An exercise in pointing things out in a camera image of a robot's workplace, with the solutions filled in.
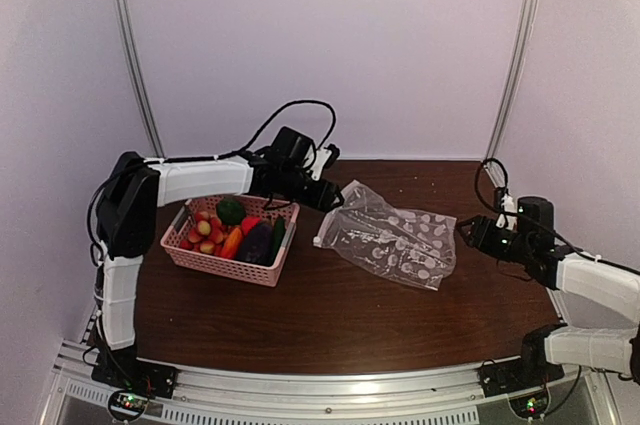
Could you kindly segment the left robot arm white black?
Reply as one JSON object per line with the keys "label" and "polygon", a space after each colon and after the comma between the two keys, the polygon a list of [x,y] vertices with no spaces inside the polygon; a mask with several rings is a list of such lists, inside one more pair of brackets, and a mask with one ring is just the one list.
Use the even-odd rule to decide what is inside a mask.
{"label": "left robot arm white black", "polygon": [[211,157],[144,158],[122,154],[88,207],[90,254],[97,268],[97,347],[106,374],[123,389],[144,369],[135,350],[134,308],[140,267],[155,241],[159,208],[218,195],[281,197],[327,213],[341,206],[338,185],[322,173],[339,157],[290,127],[257,151],[243,147]]}

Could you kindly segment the dark purple fake eggplant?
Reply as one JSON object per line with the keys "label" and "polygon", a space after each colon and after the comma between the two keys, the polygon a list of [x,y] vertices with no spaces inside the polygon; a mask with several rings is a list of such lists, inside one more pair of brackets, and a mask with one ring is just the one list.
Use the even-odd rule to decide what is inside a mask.
{"label": "dark purple fake eggplant", "polygon": [[274,231],[270,223],[258,223],[243,239],[235,260],[253,265],[268,266],[273,237]]}

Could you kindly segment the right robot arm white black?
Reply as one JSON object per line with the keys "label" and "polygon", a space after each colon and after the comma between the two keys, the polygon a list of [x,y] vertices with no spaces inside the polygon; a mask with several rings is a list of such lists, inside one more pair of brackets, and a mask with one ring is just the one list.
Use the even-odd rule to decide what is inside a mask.
{"label": "right robot arm white black", "polygon": [[540,327],[522,339],[512,375],[530,387],[551,367],[576,365],[639,381],[639,273],[566,243],[554,230],[553,204],[542,197],[505,196],[497,218],[476,215],[456,225],[464,243],[499,261],[521,265],[548,290],[581,296],[625,317],[630,329]]}

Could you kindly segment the pink plastic basket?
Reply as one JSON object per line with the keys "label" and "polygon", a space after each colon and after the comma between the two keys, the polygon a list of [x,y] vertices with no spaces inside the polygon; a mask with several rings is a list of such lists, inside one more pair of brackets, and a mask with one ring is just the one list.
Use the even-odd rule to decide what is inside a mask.
{"label": "pink plastic basket", "polygon": [[[200,210],[207,210],[216,214],[216,204],[225,197],[240,201],[246,209],[247,216],[260,217],[262,219],[261,222],[268,222],[272,227],[278,215],[284,217],[286,220],[286,233],[274,262],[271,262],[270,256],[268,266],[253,265],[236,261],[235,258],[233,260],[222,259],[219,256],[195,253],[178,247],[180,241],[186,237],[189,229],[194,225],[194,214]],[[189,199],[171,222],[171,225],[160,240],[160,244],[178,266],[247,283],[274,287],[278,283],[295,234],[299,211],[300,206],[297,203],[288,203],[282,200],[270,201],[249,195],[210,196]]]}

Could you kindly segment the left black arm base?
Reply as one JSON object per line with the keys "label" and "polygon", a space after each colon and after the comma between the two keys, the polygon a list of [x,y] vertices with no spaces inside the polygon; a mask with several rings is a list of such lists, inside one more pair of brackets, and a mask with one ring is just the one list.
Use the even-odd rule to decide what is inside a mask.
{"label": "left black arm base", "polygon": [[178,374],[175,367],[138,359],[135,346],[112,351],[100,345],[98,350],[91,374],[94,381],[149,398],[173,397]]}

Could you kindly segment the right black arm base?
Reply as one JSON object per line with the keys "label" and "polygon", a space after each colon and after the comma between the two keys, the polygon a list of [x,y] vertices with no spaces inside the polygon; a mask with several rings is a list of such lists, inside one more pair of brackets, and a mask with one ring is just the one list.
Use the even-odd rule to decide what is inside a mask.
{"label": "right black arm base", "polygon": [[477,370],[485,397],[543,387],[565,376],[561,365],[547,361],[544,340],[565,324],[551,324],[526,334],[521,342],[520,356],[502,362],[487,361]]}

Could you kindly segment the fake lychee bunch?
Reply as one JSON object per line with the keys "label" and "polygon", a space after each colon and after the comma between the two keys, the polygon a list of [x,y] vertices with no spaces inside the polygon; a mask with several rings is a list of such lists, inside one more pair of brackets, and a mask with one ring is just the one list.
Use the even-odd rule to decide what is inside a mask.
{"label": "fake lychee bunch", "polygon": [[229,227],[213,212],[200,210],[193,216],[194,225],[178,245],[180,249],[219,256],[228,237]]}

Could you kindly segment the clear zip top bag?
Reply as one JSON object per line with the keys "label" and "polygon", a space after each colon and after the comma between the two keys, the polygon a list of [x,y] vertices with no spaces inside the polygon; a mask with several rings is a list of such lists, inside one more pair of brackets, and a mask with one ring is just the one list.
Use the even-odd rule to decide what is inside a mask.
{"label": "clear zip top bag", "polygon": [[342,190],[344,203],[329,212],[313,238],[361,269],[402,285],[438,290],[456,265],[457,219],[398,209],[354,180]]}

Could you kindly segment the green fake pepper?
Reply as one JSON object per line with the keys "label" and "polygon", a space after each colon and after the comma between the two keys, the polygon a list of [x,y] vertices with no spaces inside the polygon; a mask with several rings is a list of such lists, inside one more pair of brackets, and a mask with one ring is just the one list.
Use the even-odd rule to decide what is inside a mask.
{"label": "green fake pepper", "polygon": [[225,197],[216,204],[216,215],[224,225],[237,226],[246,218],[247,213],[240,201]]}

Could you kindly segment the red orange fake tomato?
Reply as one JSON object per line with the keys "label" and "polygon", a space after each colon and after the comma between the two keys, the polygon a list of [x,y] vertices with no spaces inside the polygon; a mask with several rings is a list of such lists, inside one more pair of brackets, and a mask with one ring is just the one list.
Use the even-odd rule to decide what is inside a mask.
{"label": "red orange fake tomato", "polygon": [[244,234],[239,226],[234,227],[225,239],[219,257],[233,260],[244,240]]}

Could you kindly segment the green fake cucumber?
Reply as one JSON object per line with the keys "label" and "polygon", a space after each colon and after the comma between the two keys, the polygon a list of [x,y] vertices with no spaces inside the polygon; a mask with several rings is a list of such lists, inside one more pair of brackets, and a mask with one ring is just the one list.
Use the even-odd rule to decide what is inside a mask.
{"label": "green fake cucumber", "polygon": [[278,215],[273,225],[273,242],[271,249],[271,262],[274,262],[286,233],[286,220]]}

